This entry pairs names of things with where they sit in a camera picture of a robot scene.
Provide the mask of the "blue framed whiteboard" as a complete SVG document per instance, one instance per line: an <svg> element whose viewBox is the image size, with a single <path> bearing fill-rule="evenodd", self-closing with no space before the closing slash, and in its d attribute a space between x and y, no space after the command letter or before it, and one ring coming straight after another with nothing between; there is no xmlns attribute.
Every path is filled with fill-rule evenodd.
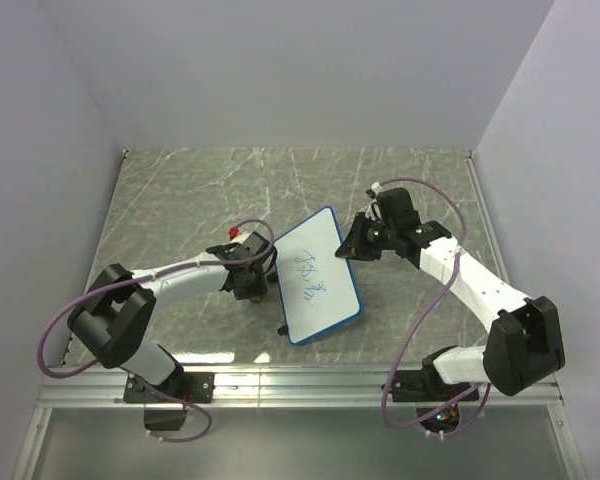
<svg viewBox="0 0 600 480"><path fill-rule="evenodd" d="M293 345L305 344L362 313L352 267L335 256L342 241L335 211L325 206L274 242L284 321Z"/></svg>

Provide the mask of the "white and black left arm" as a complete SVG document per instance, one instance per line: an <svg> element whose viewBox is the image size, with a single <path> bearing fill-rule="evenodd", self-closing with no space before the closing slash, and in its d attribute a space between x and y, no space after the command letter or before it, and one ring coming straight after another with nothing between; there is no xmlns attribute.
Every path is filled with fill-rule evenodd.
<svg viewBox="0 0 600 480"><path fill-rule="evenodd" d="M264 263L274 255L268 242L259 244L250 236L154 271L112 264L90 287L90 298L69 314L67 326L103 367L144 379L160 402L183 398L182 366L145 338L153 314L208 293L231 292L238 300L261 297L267 292Z"/></svg>

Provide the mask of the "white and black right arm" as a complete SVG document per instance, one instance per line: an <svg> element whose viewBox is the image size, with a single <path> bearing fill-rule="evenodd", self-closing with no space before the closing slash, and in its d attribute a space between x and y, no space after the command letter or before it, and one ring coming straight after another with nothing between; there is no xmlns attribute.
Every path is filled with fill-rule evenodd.
<svg viewBox="0 0 600 480"><path fill-rule="evenodd" d="M438 222L382 222L359 213L335 255L375 261L385 251L448 285L487 333L483 346L445 347L425 357L419 370L396 373L393 380L401 392L417 401L434 401L466 384L489 383L514 396L564 367L556 305L545 296L533 299L506 284Z"/></svg>

